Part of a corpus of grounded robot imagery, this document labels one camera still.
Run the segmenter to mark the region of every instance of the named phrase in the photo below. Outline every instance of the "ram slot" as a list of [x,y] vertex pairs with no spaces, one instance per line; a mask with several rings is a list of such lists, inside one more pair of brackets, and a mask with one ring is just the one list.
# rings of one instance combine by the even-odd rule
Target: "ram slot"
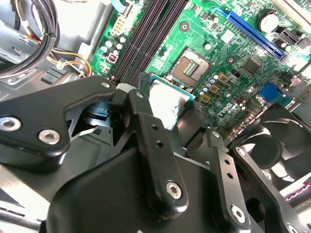
[[131,72],[128,79],[130,85],[137,85],[138,74],[147,68],[188,2],[189,0],[173,0],[170,3],[165,16],[159,23],[152,40],[148,43],[148,46],[144,51],[144,54],[140,60],[135,63],[134,70]]
[[113,73],[114,81],[119,82],[124,78],[131,64],[134,62],[138,52],[147,39],[148,35],[155,26],[168,0],[153,0],[138,24],[129,45],[123,56],[119,59],[115,72]]

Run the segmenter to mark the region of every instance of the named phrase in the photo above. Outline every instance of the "pcie slot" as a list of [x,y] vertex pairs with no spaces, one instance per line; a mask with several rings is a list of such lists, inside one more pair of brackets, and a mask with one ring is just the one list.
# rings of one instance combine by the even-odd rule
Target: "pcie slot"
[[239,17],[233,11],[230,11],[229,14],[227,14],[226,12],[224,12],[220,8],[217,8],[216,11],[220,12],[231,23],[233,23],[237,28],[239,28],[242,32],[244,32],[250,38],[255,40],[260,46],[262,46],[265,50],[267,50],[269,53],[271,53],[277,59],[280,60],[285,55],[283,50],[278,48],[274,43],[267,40],[256,29],[254,29],[252,26],[250,26],[247,22],[245,22],[241,17]]
[[144,50],[144,54],[135,64],[135,68],[129,76],[127,82],[128,84],[137,84],[139,73],[143,72],[147,68],[188,2],[189,0],[173,0],[170,3],[168,9],[166,10],[165,16],[162,18],[157,30],[154,33],[152,40],[148,43],[148,46]]
[[152,0],[140,23],[138,24],[132,39],[129,41],[123,56],[119,59],[113,76],[115,81],[121,80],[134,62],[141,46],[155,26],[168,0]]

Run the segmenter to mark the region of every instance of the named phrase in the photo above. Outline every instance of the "blue pcie slot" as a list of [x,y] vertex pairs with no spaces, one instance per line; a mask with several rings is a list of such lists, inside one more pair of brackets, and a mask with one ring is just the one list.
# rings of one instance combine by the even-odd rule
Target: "blue pcie slot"
[[215,8],[214,10],[225,16],[231,23],[233,23],[236,27],[242,30],[250,38],[255,40],[260,46],[262,46],[265,50],[271,53],[274,57],[279,60],[284,57],[285,53],[283,50],[278,48],[274,43],[267,40],[263,35],[261,35],[256,29],[254,29],[247,22],[245,22],[236,13],[230,11],[229,14],[227,14],[220,8]]

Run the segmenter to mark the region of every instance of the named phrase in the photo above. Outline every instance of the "black fan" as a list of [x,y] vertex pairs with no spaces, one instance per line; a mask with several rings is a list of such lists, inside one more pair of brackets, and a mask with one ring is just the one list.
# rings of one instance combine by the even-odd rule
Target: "black fan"
[[311,134],[278,104],[246,128],[230,147],[245,149],[261,169],[284,181],[293,182],[311,171]]

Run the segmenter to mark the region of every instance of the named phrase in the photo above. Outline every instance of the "green circuit board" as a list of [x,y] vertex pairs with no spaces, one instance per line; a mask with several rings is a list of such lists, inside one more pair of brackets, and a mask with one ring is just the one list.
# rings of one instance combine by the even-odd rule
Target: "green circuit board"
[[[148,0],[126,2],[133,6],[131,11],[126,17],[117,11],[113,13],[91,63],[97,75],[111,78],[115,63],[113,60],[108,61],[108,57],[111,54],[114,58],[122,56],[149,3]],[[311,11],[308,0],[297,0],[296,3]],[[310,62],[311,47],[308,44],[302,49],[294,43],[291,44],[290,51],[284,52],[286,58],[277,58],[230,22],[221,11],[234,12],[258,34],[274,44],[280,39],[277,33],[263,33],[259,30],[259,21],[267,12],[277,15],[279,27],[293,33],[305,31],[272,0],[189,1],[145,72],[166,78],[194,94],[202,103],[208,125],[231,130],[237,124],[243,123],[245,116],[249,115],[249,102],[255,101],[261,107],[266,106],[266,102],[258,99],[259,91],[266,84],[273,83],[282,88],[282,74],[295,74],[296,70]],[[117,33],[115,25],[120,17],[130,23]],[[121,36],[125,36],[127,41],[122,44],[122,49],[116,49]],[[306,38],[311,40],[311,35],[306,33]],[[112,47],[107,48],[107,41],[111,42]],[[207,83],[212,84],[212,88],[203,91]],[[238,101],[244,101],[243,105],[239,106]],[[280,96],[273,101],[279,101],[285,106],[291,98]]]
[[[310,7],[309,3],[301,2],[300,5]],[[198,100],[202,98],[199,92],[213,78],[213,75],[220,77],[221,73],[224,74],[225,80],[228,78],[227,81],[222,83],[220,79],[215,80],[213,85],[216,89],[208,90],[205,94],[207,98],[201,102],[209,125],[232,129],[234,125],[242,122],[248,113],[247,109],[234,106],[236,100],[241,97],[247,102],[255,99],[258,92],[268,82],[282,86],[283,83],[279,77],[285,71],[290,71],[297,64],[302,67],[309,61],[310,46],[303,50],[296,45],[292,46],[292,50],[286,52],[288,60],[281,62],[225,17],[215,12],[215,8],[234,11],[255,29],[258,28],[259,18],[267,11],[274,10],[277,11],[280,26],[290,31],[300,30],[300,28],[270,0],[193,0],[182,12],[146,72],[155,73],[160,77],[169,76],[169,79],[173,79],[172,82],[176,85],[193,88],[193,94]],[[219,22],[213,22],[212,17],[217,17]],[[185,23],[189,25],[189,29],[184,31],[182,25]],[[273,33],[261,34],[266,37],[271,36],[272,38],[269,39],[275,40]],[[189,50],[210,64],[204,76],[194,84],[192,84],[193,80],[189,82],[186,77],[181,78],[183,74],[176,71],[182,68],[177,66],[184,62],[182,60],[184,53]],[[187,65],[189,65],[188,69],[197,67],[194,63]],[[282,101],[285,105],[290,99],[286,98]]]

